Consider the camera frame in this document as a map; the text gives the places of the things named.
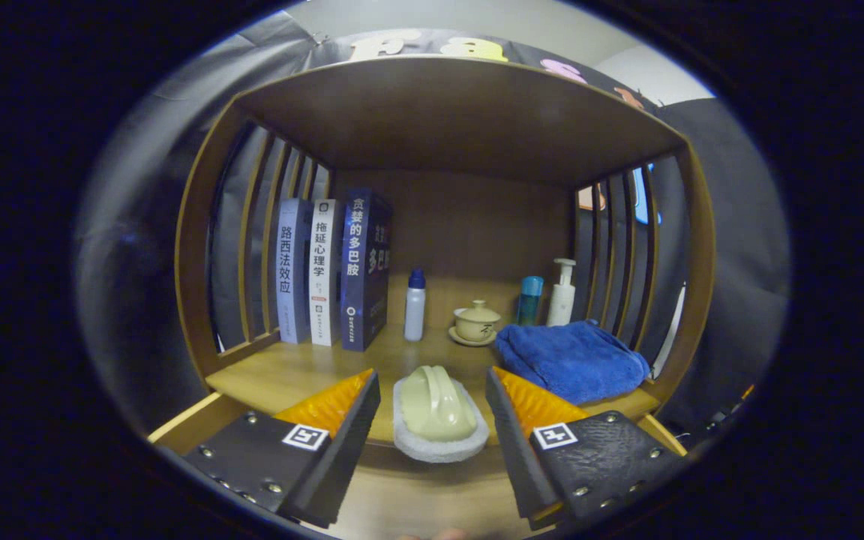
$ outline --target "teacup lid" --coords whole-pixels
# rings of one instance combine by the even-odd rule
[[[485,300],[473,300],[470,310],[460,312],[458,318],[471,323],[494,323],[502,316],[487,308]]]

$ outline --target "dark blue book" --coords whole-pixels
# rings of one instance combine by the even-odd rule
[[[275,304],[279,339],[301,343],[311,334],[309,325],[308,260],[312,233],[312,202],[279,202],[275,240]]]
[[[386,322],[392,207],[374,191],[351,189],[342,248],[342,348],[365,351]]]

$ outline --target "blue bottle cap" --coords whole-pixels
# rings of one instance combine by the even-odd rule
[[[409,288],[411,290],[423,290],[425,288],[425,276],[422,274],[422,268],[415,268],[409,276]]]
[[[527,296],[542,296],[542,280],[539,276],[529,276],[522,280],[522,294]]]

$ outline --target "saucer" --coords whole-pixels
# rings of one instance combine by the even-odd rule
[[[488,339],[484,339],[483,341],[469,341],[465,337],[457,334],[457,332],[455,331],[455,327],[448,329],[448,336],[454,339],[456,343],[460,343],[470,347],[484,347],[486,345],[490,345],[495,341],[495,332],[493,332],[493,334],[490,335]]]

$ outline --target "white bottle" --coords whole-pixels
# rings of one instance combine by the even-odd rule
[[[549,301],[549,318],[547,327],[561,327],[572,320],[572,303],[575,302],[575,286],[572,286],[572,259],[555,259],[553,263],[561,264],[562,274],[559,283],[552,286],[552,299]]]
[[[422,268],[415,268],[409,276],[409,289],[405,293],[405,339],[422,339],[422,323],[425,318],[425,276]]]

